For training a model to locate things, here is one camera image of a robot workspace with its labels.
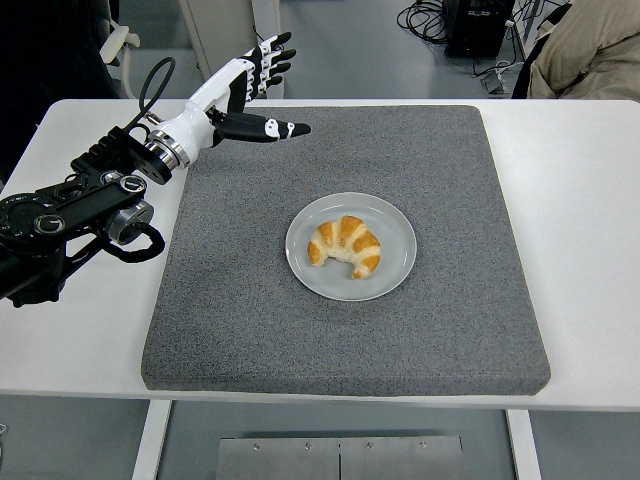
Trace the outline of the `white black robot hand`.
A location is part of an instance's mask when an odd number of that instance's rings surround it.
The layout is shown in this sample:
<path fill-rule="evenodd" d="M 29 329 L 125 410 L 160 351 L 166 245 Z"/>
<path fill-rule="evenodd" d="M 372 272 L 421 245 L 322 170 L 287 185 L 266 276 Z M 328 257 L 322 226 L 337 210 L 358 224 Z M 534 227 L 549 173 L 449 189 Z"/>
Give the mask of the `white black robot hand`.
<path fill-rule="evenodd" d="M 311 132 L 303 123 L 248 114 L 245 105 L 283 81 L 296 51 L 284 45 L 289 32 L 272 36 L 213 74 L 185 103 L 183 112 L 160 123 L 151 138 L 163 142 L 180 165 L 221 139 L 268 143 Z"/>

